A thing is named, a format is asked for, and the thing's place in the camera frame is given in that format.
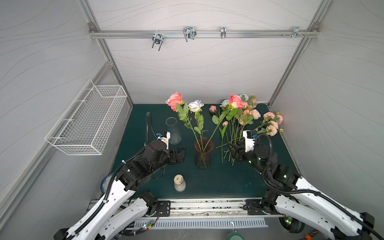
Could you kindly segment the pink ribbed glass vase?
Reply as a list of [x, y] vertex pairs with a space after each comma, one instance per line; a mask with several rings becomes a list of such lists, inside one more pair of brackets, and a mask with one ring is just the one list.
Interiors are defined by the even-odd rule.
[[211, 152], [214, 149], [214, 143], [207, 137], [199, 138], [194, 143], [196, 154], [195, 164], [200, 169], [206, 169], [211, 165], [212, 157]]

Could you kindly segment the white rose stem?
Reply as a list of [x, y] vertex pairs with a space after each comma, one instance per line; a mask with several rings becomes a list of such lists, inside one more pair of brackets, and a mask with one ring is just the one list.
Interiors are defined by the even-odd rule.
[[203, 144], [204, 117], [201, 114], [203, 106], [204, 104], [200, 100], [195, 100], [194, 102], [191, 102], [188, 104], [190, 112], [195, 115], [197, 126], [194, 127], [194, 131], [200, 135], [200, 140], [198, 140], [200, 152], [203, 152], [204, 150], [204, 144]]

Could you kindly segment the large pink rose stem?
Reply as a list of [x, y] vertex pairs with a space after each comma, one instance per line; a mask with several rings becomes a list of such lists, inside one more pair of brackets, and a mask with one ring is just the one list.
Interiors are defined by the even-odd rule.
[[200, 135], [194, 131], [194, 127], [197, 126], [195, 115], [190, 112], [188, 104], [183, 100], [182, 94], [176, 92], [172, 94], [166, 104], [177, 113], [180, 121], [184, 122], [187, 129], [193, 131], [196, 141], [200, 138]]

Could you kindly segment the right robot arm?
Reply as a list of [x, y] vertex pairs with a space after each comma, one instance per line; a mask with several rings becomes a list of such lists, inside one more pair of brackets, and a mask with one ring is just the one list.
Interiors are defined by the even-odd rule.
[[277, 213], [309, 225], [330, 240], [371, 240], [383, 237], [374, 229], [375, 218], [358, 213], [315, 188], [304, 177], [278, 162], [267, 134], [243, 132], [240, 145], [229, 143], [231, 156], [247, 162], [268, 187], [256, 209]]

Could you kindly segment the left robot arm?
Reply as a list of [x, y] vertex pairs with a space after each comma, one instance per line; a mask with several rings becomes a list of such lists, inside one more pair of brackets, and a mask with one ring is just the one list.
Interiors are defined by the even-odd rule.
[[152, 179], [153, 174], [166, 166], [182, 164], [185, 160], [185, 148], [169, 149], [169, 132], [160, 131], [156, 139], [150, 141], [151, 132], [152, 118], [147, 113], [145, 146], [115, 170], [104, 195], [90, 211], [72, 227], [58, 230], [55, 240], [111, 240], [136, 219], [156, 212], [158, 199], [149, 191], [119, 210], [125, 201]]

